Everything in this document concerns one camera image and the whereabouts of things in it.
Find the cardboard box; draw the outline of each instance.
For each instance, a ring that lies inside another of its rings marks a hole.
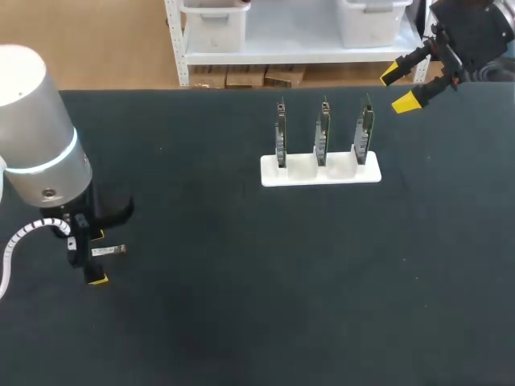
[[[225,88],[227,66],[191,66],[190,87]]]
[[[232,88],[263,87],[265,71],[265,65],[231,65],[225,84]]]
[[[276,64],[268,67],[265,86],[297,88],[303,81],[306,64]]]

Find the white plastic bin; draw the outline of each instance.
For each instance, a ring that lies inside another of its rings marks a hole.
[[[245,48],[250,2],[184,0],[180,9],[190,29],[188,46],[195,52],[238,52]]]
[[[413,0],[336,0],[346,48],[391,46]]]

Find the small connector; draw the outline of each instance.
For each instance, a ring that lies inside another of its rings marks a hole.
[[[91,256],[107,256],[107,255],[123,255],[127,253],[125,244],[115,245],[113,247],[95,248],[91,250]]]

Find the metal bracket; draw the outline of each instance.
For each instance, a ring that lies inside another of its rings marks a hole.
[[[179,0],[165,0],[164,5],[167,9],[168,27],[170,29],[171,44],[174,48],[175,66],[177,67],[179,84],[181,86],[189,86],[190,75],[186,61],[187,39],[185,39],[187,36],[183,36],[183,30],[181,28]]]
[[[433,32],[431,31],[431,26],[436,23],[435,16],[431,12],[431,9],[429,8],[430,5],[433,3],[433,0],[426,0],[426,26],[424,28],[424,36],[434,36]],[[429,63],[431,62],[431,55],[428,55],[425,60],[420,62],[417,65],[417,68],[415,70],[415,74],[413,77],[413,83],[421,84],[426,81],[426,75],[427,70],[429,69]]]
[[[326,166],[329,145],[329,129],[331,128],[331,108],[326,100],[322,104],[322,115],[316,122],[315,154],[319,166]]]
[[[275,154],[279,168],[286,168],[286,106],[277,104],[278,120],[275,124]]]

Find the white cable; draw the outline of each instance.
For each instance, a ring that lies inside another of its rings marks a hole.
[[[25,225],[19,231],[16,232],[14,236],[12,236],[7,243],[6,249],[3,251],[3,269],[2,269],[2,282],[0,283],[0,299],[2,299],[4,293],[7,291],[7,286],[9,285],[10,280],[10,259],[13,256],[14,247],[16,244],[27,234],[30,233],[37,228],[41,227],[57,227],[59,230],[64,233],[66,236],[70,234],[70,226],[66,224],[63,220],[59,219],[42,219],[34,221],[28,225]]]

